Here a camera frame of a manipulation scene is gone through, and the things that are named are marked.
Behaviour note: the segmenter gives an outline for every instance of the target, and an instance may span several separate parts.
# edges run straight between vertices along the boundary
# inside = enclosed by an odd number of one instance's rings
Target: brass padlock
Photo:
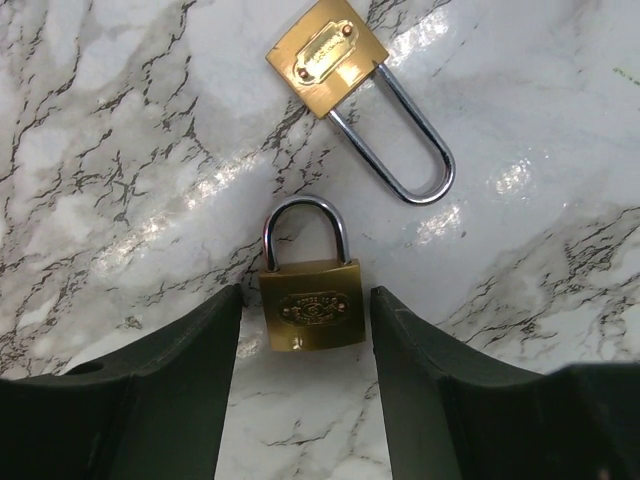
[[[318,0],[267,54],[267,61],[319,118],[329,116],[383,181],[402,200],[430,205],[449,191],[455,161],[449,147],[384,64],[387,50],[346,0]],[[424,193],[404,187],[349,125],[337,107],[372,73],[379,75],[444,165],[441,181]]]
[[[329,218],[337,259],[278,264],[273,230],[280,215],[296,205],[315,206]],[[351,259],[344,221],[332,204],[311,195],[286,199],[267,218],[262,240],[266,269],[260,291],[273,350],[321,350],[365,340],[360,262]]]

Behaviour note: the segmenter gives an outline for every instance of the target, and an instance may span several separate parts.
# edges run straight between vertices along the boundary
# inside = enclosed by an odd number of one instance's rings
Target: long shackle padlock
[[[399,198],[412,205],[430,205],[444,197],[453,185],[455,161],[445,141],[383,63],[388,56],[389,52],[346,0],[318,0],[278,41],[267,60],[316,116],[329,116]],[[374,72],[442,158],[441,181],[424,193],[413,193],[404,187],[337,110]]]
[[[273,231],[282,213],[298,205],[317,207],[329,218],[338,258],[278,263]],[[266,269],[259,279],[271,348],[320,350],[365,340],[360,262],[349,254],[344,221],[331,203],[312,195],[287,198],[267,218],[262,240]]]

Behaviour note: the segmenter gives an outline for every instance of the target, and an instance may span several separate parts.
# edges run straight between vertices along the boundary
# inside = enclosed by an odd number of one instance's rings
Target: white marble
[[[475,348],[640,359],[640,3],[354,1],[458,162],[422,208],[264,60],[311,3],[0,4],[0,372],[64,371],[241,282],[219,480],[391,475],[370,344],[266,346],[260,228],[295,192],[340,208],[366,289]],[[341,109],[419,187],[433,162],[373,85]],[[332,254],[317,215],[280,227],[283,260]]]

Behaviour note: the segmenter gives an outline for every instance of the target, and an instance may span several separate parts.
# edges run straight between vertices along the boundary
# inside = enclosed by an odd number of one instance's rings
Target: short shackle padlock
[[[278,263],[276,223],[282,213],[298,205],[317,207],[327,216],[338,258]],[[344,221],[331,203],[312,195],[287,198],[267,218],[262,240],[266,269],[260,272],[260,291],[274,350],[321,350],[365,340],[360,262],[351,259]]]

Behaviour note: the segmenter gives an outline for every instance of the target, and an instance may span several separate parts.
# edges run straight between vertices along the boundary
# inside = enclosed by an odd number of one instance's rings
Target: engraved logo
[[[322,83],[356,49],[358,30],[348,20],[329,22],[296,55],[293,71],[303,85]]]
[[[278,306],[280,318],[295,327],[335,325],[349,316],[349,298],[336,292],[288,295]]]

